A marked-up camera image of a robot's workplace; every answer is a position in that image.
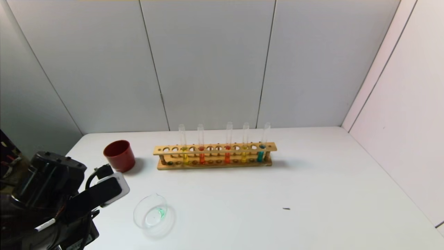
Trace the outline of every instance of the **red cup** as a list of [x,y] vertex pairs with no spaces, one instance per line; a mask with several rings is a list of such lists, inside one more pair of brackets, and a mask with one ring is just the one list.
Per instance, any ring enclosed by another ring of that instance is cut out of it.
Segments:
[[134,154],[126,140],[112,142],[103,150],[103,155],[118,172],[124,173],[134,167]]

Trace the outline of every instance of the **red liquid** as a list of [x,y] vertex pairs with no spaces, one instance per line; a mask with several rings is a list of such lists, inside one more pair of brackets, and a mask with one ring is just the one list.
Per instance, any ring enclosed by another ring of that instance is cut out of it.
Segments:
[[[204,146],[200,146],[199,150],[200,151],[204,151],[205,147]],[[204,153],[199,154],[199,163],[202,164],[202,165],[205,164],[205,154]]]
[[[227,146],[225,146],[225,149],[230,150],[231,146],[227,145]],[[225,153],[225,163],[230,163],[230,153]]]

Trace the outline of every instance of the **teal liquid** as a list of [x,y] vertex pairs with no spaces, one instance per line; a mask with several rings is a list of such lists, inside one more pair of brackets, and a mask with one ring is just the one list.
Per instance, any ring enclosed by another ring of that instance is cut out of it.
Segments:
[[264,152],[258,152],[258,162],[262,162],[262,159],[264,157]]
[[[266,146],[264,144],[260,144],[259,148],[264,149]],[[264,151],[258,152],[258,162],[262,162],[262,159],[264,158]]]

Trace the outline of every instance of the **table surface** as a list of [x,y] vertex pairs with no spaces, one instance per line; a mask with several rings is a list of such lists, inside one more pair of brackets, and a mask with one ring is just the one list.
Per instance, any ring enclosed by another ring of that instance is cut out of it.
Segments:
[[[261,133],[251,129],[249,141]],[[241,137],[233,131],[233,142]],[[88,167],[87,179],[120,139],[136,157],[124,174],[131,191],[100,209],[100,237],[86,249],[444,249],[444,237],[342,128],[271,129],[278,150],[270,167],[159,171],[153,148],[178,144],[177,131],[88,134],[67,155]],[[196,131],[187,142],[197,143]],[[205,143],[218,142],[224,130],[205,131]],[[173,222],[156,237],[133,222],[137,203],[154,193]]]

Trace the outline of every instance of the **yellow liquid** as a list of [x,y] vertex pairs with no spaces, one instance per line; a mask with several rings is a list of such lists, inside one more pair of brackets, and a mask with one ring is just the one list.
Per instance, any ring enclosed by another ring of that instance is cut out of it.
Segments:
[[[182,152],[185,152],[187,150],[187,148],[186,147],[183,147],[182,148]],[[187,154],[183,154],[183,163],[185,164],[185,165],[188,165],[189,163],[190,163],[190,160],[188,160],[188,155]]]
[[[248,149],[248,147],[247,146],[242,146],[242,149]],[[241,156],[242,156],[241,162],[243,162],[243,163],[247,162],[247,153],[246,152],[242,152]]]

